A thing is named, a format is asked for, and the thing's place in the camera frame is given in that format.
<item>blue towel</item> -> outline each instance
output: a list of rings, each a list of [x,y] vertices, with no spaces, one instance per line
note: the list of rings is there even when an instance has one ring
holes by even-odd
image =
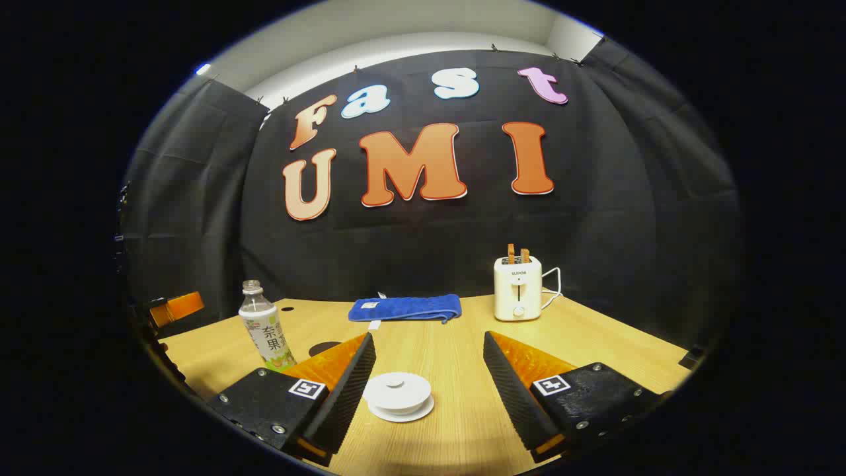
[[[389,297],[359,299],[349,310],[354,322],[376,320],[426,320],[442,318],[446,324],[461,315],[461,302],[454,294],[438,297]]]

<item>white lid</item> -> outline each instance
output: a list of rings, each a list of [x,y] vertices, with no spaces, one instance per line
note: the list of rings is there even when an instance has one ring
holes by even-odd
[[[382,374],[367,382],[364,399],[373,407],[391,412],[414,410],[431,395],[423,377],[406,372]]]

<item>table surface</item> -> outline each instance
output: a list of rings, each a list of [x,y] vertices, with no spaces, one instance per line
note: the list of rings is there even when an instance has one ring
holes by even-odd
[[[280,316],[297,362],[309,358],[315,344],[368,332],[370,323],[347,319],[351,302],[283,299],[276,304],[294,308]],[[689,373],[678,365],[685,349],[563,296],[540,318],[524,322],[497,321],[493,296],[462,298],[461,307],[461,317],[446,324],[382,321],[370,331],[376,346],[371,378],[387,372],[418,374],[431,383],[435,408],[420,420],[391,423],[373,415],[362,399],[329,471],[496,476],[540,466],[520,443],[482,359],[488,330],[576,367],[603,362],[655,393],[675,389]],[[263,366],[239,316],[161,342],[168,344],[168,355],[186,383],[205,399]]]

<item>black backdrop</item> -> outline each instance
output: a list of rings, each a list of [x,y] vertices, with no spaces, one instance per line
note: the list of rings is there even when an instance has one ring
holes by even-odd
[[[162,330],[178,334],[232,317],[244,274],[238,222],[244,174],[267,108],[196,76],[141,137],[129,184],[124,242],[133,298],[199,291],[205,308]]]
[[[509,242],[544,268],[560,266],[563,294],[677,345],[702,340],[703,324],[731,305],[739,268],[738,204],[728,167],[689,104],[658,73],[603,41],[584,66],[493,51],[429,53],[330,80],[273,110],[247,168],[241,202],[244,271],[271,299],[350,301],[376,296],[491,294],[492,263]],[[477,73],[473,97],[432,92],[439,69]],[[558,79],[567,104],[535,94],[519,69]],[[390,105],[343,119],[349,94],[387,86]],[[338,102],[295,151],[294,116],[334,94]],[[510,121],[537,123],[547,174],[543,196],[511,191]],[[420,130],[454,123],[467,196],[430,202],[398,196],[365,208],[366,155],[359,139],[387,130],[411,150]],[[315,193],[311,157],[338,151],[332,195],[316,219],[296,221],[284,204],[282,169],[306,160],[302,195]],[[388,188],[393,184],[388,181]],[[547,286],[554,287],[549,281]]]

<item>pink letter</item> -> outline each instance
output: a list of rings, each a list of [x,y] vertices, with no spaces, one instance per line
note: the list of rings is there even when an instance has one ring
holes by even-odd
[[[517,72],[518,75],[529,78],[532,88],[538,96],[543,97],[549,102],[555,104],[564,104],[567,102],[567,97],[560,92],[555,92],[549,83],[558,83],[558,80],[550,75],[544,75],[543,71],[538,68],[526,68]]]

